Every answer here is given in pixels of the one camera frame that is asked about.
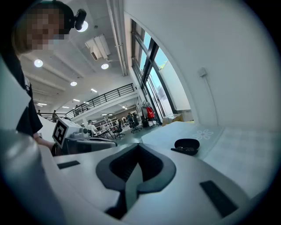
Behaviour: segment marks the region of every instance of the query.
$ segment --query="air conditioner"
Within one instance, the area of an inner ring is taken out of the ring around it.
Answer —
[[[86,41],[86,46],[90,49],[90,53],[94,60],[103,57],[105,59],[110,55],[108,45],[103,34]]]

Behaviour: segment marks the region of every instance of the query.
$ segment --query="railing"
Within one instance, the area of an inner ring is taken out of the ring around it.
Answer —
[[[59,118],[66,118],[66,114],[65,113],[56,113],[57,116],[53,117],[52,113],[46,113],[46,112],[41,112],[40,113],[41,116],[45,119],[47,119],[48,121],[51,121],[53,123],[56,122],[56,120]]]
[[[79,114],[81,114],[89,109],[97,107],[98,105],[102,105],[108,101],[111,101],[115,98],[121,97],[123,95],[126,95],[126,94],[134,92],[134,91],[135,90],[133,88],[133,83],[116,88],[112,91],[109,91],[105,94],[97,96],[91,100],[88,100],[86,103],[83,103],[83,104],[77,106],[75,109],[66,113],[66,117],[72,119],[75,116],[78,116]]]

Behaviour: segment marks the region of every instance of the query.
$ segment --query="ceiling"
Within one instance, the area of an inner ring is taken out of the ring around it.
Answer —
[[[101,111],[99,111],[97,113],[94,113],[94,114],[92,114],[90,116],[87,116],[87,120],[92,120],[92,121],[98,120],[98,119],[103,117],[103,116],[101,116],[102,114],[109,114],[109,113],[115,114],[115,113],[119,113],[119,112],[121,112],[123,110],[122,106],[125,106],[125,107],[134,106],[136,104],[136,101],[137,101],[137,98],[132,98],[132,99],[127,100],[125,102],[122,102],[120,104],[111,106],[111,107],[109,107],[109,108],[107,108],[105,110],[101,110]]]
[[[72,29],[65,40],[50,41],[43,50],[36,50],[20,57],[24,75],[32,84],[35,104],[47,104],[47,106],[40,107],[42,112],[48,112],[51,109],[65,112],[67,110],[62,110],[61,107],[66,104],[71,110],[77,104],[77,102],[72,104],[73,98],[79,99],[81,104],[83,101],[98,96],[99,93],[104,93],[95,82],[97,79],[101,79],[101,77],[114,79],[122,76],[106,1],[61,1],[68,4],[74,14],[78,9],[83,8],[87,12],[85,21],[89,26],[84,32]],[[100,34],[105,36],[111,52],[108,59],[114,60],[113,62],[107,62],[103,58],[95,61],[85,45],[87,40]],[[41,59],[43,67],[35,67],[35,59]],[[101,68],[104,63],[109,64],[109,68],[106,70]],[[72,81],[76,81],[78,84],[73,87],[70,85]]]

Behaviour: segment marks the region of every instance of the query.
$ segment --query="light fixture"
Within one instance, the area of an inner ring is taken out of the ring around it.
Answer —
[[[36,67],[41,67],[41,66],[43,66],[43,61],[41,59],[37,59],[34,61],[34,65]]]
[[[88,23],[86,21],[84,21],[84,23],[82,25],[82,29],[78,30],[78,32],[83,32],[83,31],[87,30],[87,28],[88,28]]]
[[[101,68],[102,68],[102,69],[107,69],[108,67],[109,67],[109,66],[108,66],[107,63],[101,65]]]
[[[73,81],[73,82],[70,83],[70,85],[71,85],[71,86],[76,86],[76,85],[77,85],[77,82]]]

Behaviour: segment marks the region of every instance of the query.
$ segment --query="person in white coat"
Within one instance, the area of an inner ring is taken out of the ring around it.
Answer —
[[[93,136],[97,135],[97,128],[95,127],[95,125],[93,125],[92,121],[88,123],[88,130],[92,131]]]

